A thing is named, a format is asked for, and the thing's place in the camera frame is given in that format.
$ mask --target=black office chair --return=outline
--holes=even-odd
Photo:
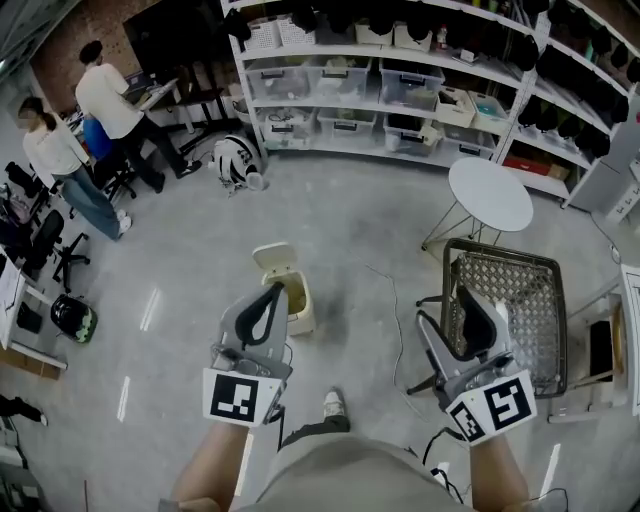
[[[55,244],[61,244],[62,239],[60,234],[64,228],[64,219],[57,210],[51,210],[49,215],[42,223],[42,227],[36,233],[36,236],[31,242],[31,249],[25,254],[26,262],[24,265],[25,272],[30,273],[31,270],[40,270],[47,263],[47,259],[51,254],[56,254],[60,261],[56,267],[56,271],[53,273],[53,279],[57,283],[60,282],[60,272],[62,271],[62,280],[64,290],[67,293],[71,292],[69,287],[69,273],[71,271],[71,264],[82,261],[85,265],[91,263],[91,260],[86,256],[80,254],[73,254],[76,246],[83,238],[89,240],[89,236],[86,233],[81,233],[73,241],[69,247],[61,246],[56,247]]]

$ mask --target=plastic storage bin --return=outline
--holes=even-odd
[[[428,64],[380,59],[382,101],[433,112],[444,82],[442,69]]]
[[[363,100],[367,90],[371,60],[369,57],[331,55],[311,57],[305,63],[311,94],[340,103]]]
[[[393,44],[393,28],[388,34],[379,36],[369,28],[369,20],[356,23],[356,41],[359,44],[381,44],[391,46]]]
[[[393,29],[393,45],[398,48],[409,48],[410,50],[419,50],[422,52],[428,52],[431,49],[431,40],[433,39],[433,32],[429,31],[427,37],[422,41],[416,41],[412,39],[407,31],[406,23],[398,23]]]
[[[429,121],[400,114],[385,115],[384,145],[386,150],[392,153],[429,156],[439,142],[432,146],[425,145],[424,137],[420,135],[420,130],[425,122]]]
[[[371,134],[377,117],[367,110],[321,108],[318,112],[324,141],[349,147],[373,146]]]
[[[291,21],[291,16],[278,17],[278,29],[283,46],[292,44],[316,44],[316,32],[305,32]]]
[[[268,50],[282,46],[277,19],[259,18],[249,23],[251,37],[244,42],[246,50]]]
[[[476,109],[467,91],[443,87],[438,92],[436,119],[441,123],[453,124],[468,128],[471,126]]]
[[[464,156],[476,156],[489,160],[496,148],[493,138],[488,133],[447,124],[434,123],[433,126],[444,131],[444,143],[453,146]]]
[[[469,91],[476,110],[471,128],[483,132],[502,135],[509,128],[509,116],[493,96]]]
[[[294,100],[309,95],[303,59],[258,59],[247,68],[253,96],[258,100]]]
[[[309,149],[315,135],[315,111],[309,108],[266,108],[262,135],[268,149]]]

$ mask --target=bottle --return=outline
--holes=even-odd
[[[438,35],[436,37],[437,45],[436,48],[438,50],[446,50],[447,49],[447,26],[442,25],[440,30],[438,31]]]

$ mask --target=beige trash bin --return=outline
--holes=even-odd
[[[265,271],[262,284],[280,282],[289,297],[287,334],[295,336],[316,328],[313,301],[307,278],[294,268],[298,258],[296,251],[286,242],[264,245],[253,251],[253,259]]]

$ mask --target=white sneaker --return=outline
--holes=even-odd
[[[338,388],[331,388],[324,397],[324,417],[346,416],[347,412],[342,398],[342,391]]]
[[[124,233],[129,231],[129,228],[131,227],[131,224],[133,224],[133,221],[131,220],[131,217],[126,215],[124,217],[124,219],[122,219],[120,221],[120,229],[118,230],[118,236],[122,236]]]

